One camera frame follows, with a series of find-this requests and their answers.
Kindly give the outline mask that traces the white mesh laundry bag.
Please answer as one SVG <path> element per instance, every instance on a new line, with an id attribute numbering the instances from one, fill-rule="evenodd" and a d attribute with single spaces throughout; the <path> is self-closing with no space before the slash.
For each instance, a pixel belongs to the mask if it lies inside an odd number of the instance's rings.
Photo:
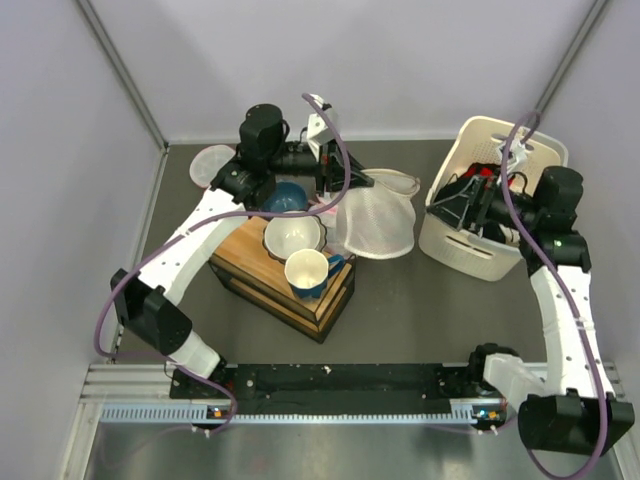
<path id="1" fill-rule="evenodd" d="M 371 187 L 349 190 L 338 204 L 336 240 L 346 251 L 373 260 L 408 254 L 415 245 L 412 198 L 418 178 L 386 168 L 365 169 Z"/>

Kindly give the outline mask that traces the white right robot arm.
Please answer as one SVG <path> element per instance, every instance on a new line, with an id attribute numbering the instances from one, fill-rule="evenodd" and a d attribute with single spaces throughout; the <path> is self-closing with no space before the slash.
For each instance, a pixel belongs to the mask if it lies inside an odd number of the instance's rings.
<path id="1" fill-rule="evenodd" d="M 467 384 L 478 395 L 496 390 L 506 399 L 527 449 L 604 454 L 634 425 L 635 413 L 616 399 L 598 353 L 591 260 L 573 227 L 583 178 L 571 168 L 547 167 L 532 194 L 508 197 L 498 182 L 496 169 L 469 169 L 432 193 L 426 211 L 455 230 L 525 228 L 519 250 L 541 312 L 547 373 L 535 374 L 511 348 L 484 344 L 470 355 Z"/>

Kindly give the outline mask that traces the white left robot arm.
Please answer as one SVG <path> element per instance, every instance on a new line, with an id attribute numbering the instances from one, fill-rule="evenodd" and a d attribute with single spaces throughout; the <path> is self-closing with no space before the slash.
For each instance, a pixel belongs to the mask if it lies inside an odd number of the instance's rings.
<path id="1" fill-rule="evenodd" d="M 333 106 L 315 94 L 303 98 L 313 109 L 304 139 L 287 139 L 289 125 L 279 107 L 251 107 L 239 128 L 234 156 L 217 170 L 183 224 L 137 266 L 119 270 L 111 279 L 103 309 L 114 310 L 124 329 L 182 368 L 205 396 L 220 394 L 227 374 L 223 357 L 201 339 L 178 307 L 198 271 L 248 219 L 273 218 L 264 204 L 279 176 L 314 179 L 320 190 L 334 193 L 333 205 L 349 190 L 373 184 L 340 137 Z"/>

